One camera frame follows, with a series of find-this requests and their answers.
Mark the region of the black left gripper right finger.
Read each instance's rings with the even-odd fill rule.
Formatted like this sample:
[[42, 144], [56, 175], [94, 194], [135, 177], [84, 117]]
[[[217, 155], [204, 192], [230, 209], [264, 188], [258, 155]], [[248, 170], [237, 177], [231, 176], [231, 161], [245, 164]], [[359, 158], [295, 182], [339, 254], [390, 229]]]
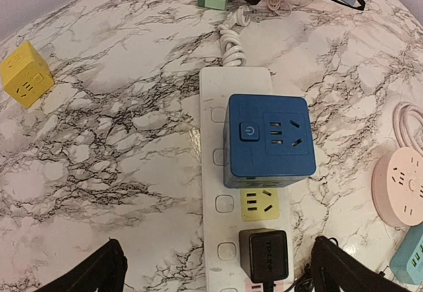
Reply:
[[315, 291], [393, 291], [394, 283], [371, 271], [327, 237], [315, 239], [311, 252]]

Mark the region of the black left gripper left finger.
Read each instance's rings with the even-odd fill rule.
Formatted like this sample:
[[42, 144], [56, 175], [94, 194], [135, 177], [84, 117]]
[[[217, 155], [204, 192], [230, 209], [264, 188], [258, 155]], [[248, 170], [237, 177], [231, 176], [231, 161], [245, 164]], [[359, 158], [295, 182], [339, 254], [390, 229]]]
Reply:
[[116, 291], [124, 289], [128, 261], [120, 243], [110, 239], [72, 270], [39, 288], [50, 291]]

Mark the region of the black power adapter with cable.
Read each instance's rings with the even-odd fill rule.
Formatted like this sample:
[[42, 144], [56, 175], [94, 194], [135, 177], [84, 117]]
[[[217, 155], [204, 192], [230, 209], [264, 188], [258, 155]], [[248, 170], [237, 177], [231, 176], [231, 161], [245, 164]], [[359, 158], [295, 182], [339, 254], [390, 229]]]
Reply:
[[254, 284], [273, 291], [275, 282], [288, 278], [288, 237], [284, 230], [247, 229], [239, 232], [240, 264]]

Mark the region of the white multicolour power strip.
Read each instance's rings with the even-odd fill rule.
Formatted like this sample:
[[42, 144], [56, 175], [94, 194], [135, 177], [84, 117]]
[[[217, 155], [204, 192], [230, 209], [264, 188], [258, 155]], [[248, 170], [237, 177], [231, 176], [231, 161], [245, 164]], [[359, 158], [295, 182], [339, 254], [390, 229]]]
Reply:
[[285, 291], [294, 280], [293, 243], [289, 221], [288, 189], [275, 189], [280, 204], [279, 217], [267, 221], [244, 222], [241, 193], [223, 184], [223, 127], [226, 107], [232, 94], [272, 94], [272, 80], [264, 67], [205, 67], [200, 71], [200, 135], [204, 264], [207, 291], [261, 291], [240, 265], [239, 231], [282, 229], [288, 239], [288, 278], [275, 283]]

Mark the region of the blue cube power socket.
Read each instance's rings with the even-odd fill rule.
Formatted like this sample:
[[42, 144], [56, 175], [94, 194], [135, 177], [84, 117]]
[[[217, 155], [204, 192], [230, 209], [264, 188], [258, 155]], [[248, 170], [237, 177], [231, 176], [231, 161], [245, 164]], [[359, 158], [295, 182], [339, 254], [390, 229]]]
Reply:
[[282, 188], [317, 169], [307, 102], [299, 96], [232, 94], [223, 128], [227, 188]]

